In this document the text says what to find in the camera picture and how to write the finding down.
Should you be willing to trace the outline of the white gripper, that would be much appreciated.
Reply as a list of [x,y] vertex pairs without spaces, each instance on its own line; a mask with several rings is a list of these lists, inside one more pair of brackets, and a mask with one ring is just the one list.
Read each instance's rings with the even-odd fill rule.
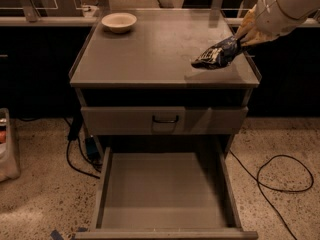
[[288,35],[299,24],[281,9],[278,0],[258,0],[245,14],[235,37],[242,46],[258,45]]

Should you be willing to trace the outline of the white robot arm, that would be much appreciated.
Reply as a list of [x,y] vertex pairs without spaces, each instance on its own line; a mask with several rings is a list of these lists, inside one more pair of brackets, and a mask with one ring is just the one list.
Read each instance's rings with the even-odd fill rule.
[[290,34],[320,8],[320,0],[257,0],[244,16],[235,37],[245,46]]

